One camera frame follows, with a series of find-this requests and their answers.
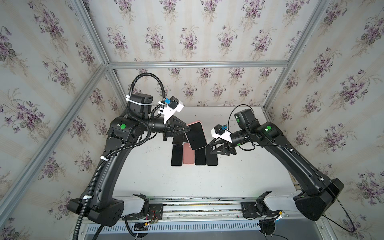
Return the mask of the black phone pink edge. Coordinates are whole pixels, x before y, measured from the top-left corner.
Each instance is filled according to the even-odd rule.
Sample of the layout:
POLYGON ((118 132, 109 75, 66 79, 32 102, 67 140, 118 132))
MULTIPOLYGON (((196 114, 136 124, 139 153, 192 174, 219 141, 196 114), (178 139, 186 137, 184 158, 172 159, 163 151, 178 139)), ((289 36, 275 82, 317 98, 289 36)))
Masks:
POLYGON ((186 132, 186 138, 192 150, 199 150, 207 146, 207 140, 203 125, 200 121, 187 125, 190 130, 186 132))

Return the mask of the black phone case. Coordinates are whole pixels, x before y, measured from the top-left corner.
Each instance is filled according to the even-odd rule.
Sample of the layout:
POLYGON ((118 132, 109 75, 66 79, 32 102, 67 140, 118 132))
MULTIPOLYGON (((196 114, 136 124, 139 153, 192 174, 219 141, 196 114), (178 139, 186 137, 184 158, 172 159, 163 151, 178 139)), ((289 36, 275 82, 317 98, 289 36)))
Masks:
POLYGON ((207 166, 218 166, 218 156, 211 154, 211 151, 213 150, 212 147, 207 146, 205 148, 206 150, 206 165, 207 166))

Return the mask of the black pad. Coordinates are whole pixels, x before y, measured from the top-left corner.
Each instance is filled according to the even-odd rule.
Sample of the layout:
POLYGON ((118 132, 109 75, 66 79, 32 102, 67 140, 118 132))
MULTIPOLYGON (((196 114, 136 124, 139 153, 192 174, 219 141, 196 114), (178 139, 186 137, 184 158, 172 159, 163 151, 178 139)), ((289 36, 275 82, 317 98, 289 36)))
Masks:
POLYGON ((201 148, 195 150, 195 165, 197 166, 205 166, 206 165, 206 149, 201 148))

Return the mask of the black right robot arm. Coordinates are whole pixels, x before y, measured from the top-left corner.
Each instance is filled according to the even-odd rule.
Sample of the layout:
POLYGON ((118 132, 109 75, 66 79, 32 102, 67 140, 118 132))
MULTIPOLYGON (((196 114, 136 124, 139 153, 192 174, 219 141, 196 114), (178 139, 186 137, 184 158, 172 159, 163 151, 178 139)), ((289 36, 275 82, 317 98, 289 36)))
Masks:
POLYGON ((232 133, 228 126, 220 124, 211 130, 211 154, 236 155, 236 148, 246 143, 264 148, 298 181, 302 191, 293 200, 299 212, 309 220, 319 220, 338 199, 345 187, 343 182, 315 168, 272 122, 260 124, 250 109, 234 116, 240 130, 232 133))

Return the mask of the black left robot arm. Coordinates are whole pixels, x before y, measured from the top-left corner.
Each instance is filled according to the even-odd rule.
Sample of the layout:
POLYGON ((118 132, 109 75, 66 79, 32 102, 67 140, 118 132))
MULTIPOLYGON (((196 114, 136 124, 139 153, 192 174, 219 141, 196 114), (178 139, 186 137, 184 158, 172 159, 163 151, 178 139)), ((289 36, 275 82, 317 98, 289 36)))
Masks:
POLYGON ((182 101, 176 97, 159 102, 159 118, 151 116, 151 95, 132 94, 126 100, 126 109, 110 124, 105 149, 90 183, 79 198, 70 200, 68 204, 68 210, 78 215, 76 230, 80 229, 84 218, 112 227, 127 215, 146 215, 149 204, 145 196, 133 195, 126 203, 113 197, 128 155, 134 148, 149 141, 152 133, 161 133, 163 140, 167 140, 190 130, 174 115, 184 108, 182 101))

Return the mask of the pink phone case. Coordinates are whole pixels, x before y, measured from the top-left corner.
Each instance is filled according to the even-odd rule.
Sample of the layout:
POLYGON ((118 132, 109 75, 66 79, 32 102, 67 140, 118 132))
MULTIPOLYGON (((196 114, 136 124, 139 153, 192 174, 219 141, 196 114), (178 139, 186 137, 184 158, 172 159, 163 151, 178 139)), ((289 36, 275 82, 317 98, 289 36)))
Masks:
POLYGON ((195 151, 191 148, 189 143, 183 145, 183 164, 194 165, 195 164, 195 151))

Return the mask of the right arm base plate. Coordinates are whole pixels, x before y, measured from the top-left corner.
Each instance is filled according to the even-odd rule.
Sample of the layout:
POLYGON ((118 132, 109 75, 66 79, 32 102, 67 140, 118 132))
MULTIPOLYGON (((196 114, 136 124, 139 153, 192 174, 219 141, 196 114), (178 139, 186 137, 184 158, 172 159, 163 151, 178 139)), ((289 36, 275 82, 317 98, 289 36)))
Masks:
POLYGON ((259 202, 241 202, 242 215, 247 219, 255 218, 277 218, 282 211, 272 211, 265 203, 259 202))

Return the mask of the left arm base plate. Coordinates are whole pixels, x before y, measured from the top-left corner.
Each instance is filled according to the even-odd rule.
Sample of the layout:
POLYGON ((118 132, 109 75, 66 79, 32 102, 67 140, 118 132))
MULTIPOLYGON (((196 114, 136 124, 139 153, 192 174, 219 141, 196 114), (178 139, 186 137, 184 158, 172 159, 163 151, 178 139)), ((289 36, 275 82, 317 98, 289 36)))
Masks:
POLYGON ((163 218, 164 204, 149 204, 138 214, 130 214, 122 217, 128 221, 150 221, 163 218))

